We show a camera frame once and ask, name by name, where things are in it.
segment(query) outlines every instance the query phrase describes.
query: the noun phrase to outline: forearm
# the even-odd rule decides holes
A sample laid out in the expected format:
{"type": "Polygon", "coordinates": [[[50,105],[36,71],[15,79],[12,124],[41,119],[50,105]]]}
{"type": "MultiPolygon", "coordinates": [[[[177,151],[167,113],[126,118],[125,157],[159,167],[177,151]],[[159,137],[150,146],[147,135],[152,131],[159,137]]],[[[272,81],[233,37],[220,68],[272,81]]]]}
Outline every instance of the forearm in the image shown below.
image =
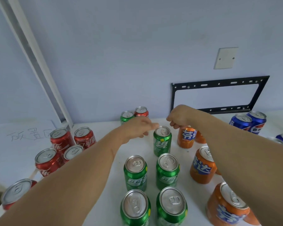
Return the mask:
{"type": "Polygon", "coordinates": [[[0,218],[0,226],[82,225],[105,187],[122,141],[113,130],[41,180],[0,218]]]}
{"type": "Polygon", "coordinates": [[[223,178],[260,222],[283,223],[283,146],[209,114],[202,114],[196,126],[223,178]]]}

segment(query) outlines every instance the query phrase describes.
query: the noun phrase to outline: tv wall mount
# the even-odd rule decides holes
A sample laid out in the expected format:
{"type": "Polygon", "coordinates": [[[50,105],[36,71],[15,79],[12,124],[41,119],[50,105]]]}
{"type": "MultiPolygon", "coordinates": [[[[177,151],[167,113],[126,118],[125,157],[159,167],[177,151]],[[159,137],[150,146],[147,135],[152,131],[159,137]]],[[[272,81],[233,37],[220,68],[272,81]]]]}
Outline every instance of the tv wall mount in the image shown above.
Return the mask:
{"type": "Polygon", "coordinates": [[[171,83],[172,86],[171,111],[174,108],[175,92],[178,90],[193,90],[193,89],[203,89],[203,88],[213,88],[213,87],[258,84],[259,86],[248,105],[235,105],[235,106],[227,106],[227,107],[199,109],[201,111],[210,114],[249,112],[253,109],[268,79],[269,76],[259,76],[259,77],[200,81],[200,82],[191,82],[191,83],[176,83],[176,84],[171,83]]]}

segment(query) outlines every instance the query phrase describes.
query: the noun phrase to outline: hand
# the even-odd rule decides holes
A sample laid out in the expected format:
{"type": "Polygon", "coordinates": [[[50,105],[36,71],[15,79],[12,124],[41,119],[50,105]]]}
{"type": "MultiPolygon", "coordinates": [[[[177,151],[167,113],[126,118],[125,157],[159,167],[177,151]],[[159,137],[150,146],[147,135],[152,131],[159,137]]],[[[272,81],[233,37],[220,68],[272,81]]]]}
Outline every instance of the hand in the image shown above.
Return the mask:
{"type": "Polygon", "coordinates": [[[205,119],[203,117],[206,114],[186,105],[178,105],[171,111],[166,120],[171,122],[170,126],[173,126],[174,129],[178,129],[179,127],[184,128],[188,125],[197,129],[197,121],[205,119]]]}
{"type": "Polygon", "coordinates": [[[118,127],[122,136],[124,137],[123,143],[128,143],[130,139],[137,137],[143,138],[147,136],[148,131],[157,129],[159,127],[158,123],[152,123],[147,117],[140,116],[135,117],[118,127]]]}

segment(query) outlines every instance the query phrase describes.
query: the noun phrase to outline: sprite can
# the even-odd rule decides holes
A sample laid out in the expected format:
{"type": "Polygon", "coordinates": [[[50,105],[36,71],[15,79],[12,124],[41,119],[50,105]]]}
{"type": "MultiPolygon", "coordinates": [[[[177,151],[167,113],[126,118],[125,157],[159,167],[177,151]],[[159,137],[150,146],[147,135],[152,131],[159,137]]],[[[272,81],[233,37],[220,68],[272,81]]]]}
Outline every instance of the sprite can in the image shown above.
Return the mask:
{"type": "Polygon", "coordinates": [[[159,190],[167,186],[176,186],[180,165],[175,156],[164,153],[156,163],[156,186],[159,190]]]}
{"type": "Polygon", "coordinates": [[[170,153],[172,133],[166,126],[160,126],[153,133],[154,154],[159,157],[163,153],[170,153]]]}
{"type": "Polygon", "coordinates": [[[158,194],[156,207],[158,226],[178,226],[188,214],[188,205],[183,194],[170,186],[158,194]]]}
{"type": "Polygon", "coordinates": [[[126,123],[128,120],[134,117],[134,112],[132,111],[124,111],[121,113],[121,125],[126,123]]]}
{"type": "Polygon", "coordinates": [[[151,204],[141,190],[130,190],[121,202],[121,217],[124,226],[148,226],[151,204]]]}
{"type": "Polygon", "coordinates": [[[124,164],[127,190],[147,188],[147,163],[141,156],[130,156],[124,164]]]}

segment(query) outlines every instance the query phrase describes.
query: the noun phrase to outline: light blue wall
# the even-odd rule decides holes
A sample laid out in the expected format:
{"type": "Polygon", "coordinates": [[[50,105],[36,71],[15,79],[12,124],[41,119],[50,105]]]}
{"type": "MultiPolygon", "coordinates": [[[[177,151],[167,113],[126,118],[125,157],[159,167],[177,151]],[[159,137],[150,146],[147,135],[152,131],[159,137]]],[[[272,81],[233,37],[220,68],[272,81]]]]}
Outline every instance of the light blue wall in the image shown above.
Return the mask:
{"type": "Polygon", "coordinates": [[[0,11],[0,123],[60,121],[0,11]]]}
{"type": "Polygon", "coordinates": [[[271,75],[255,108],[283,109],[283,0],[20,0],[74,122],[170,110],[170,83],[271,75]],[[234,68],[217,51],[239,47],[234,68]]]}

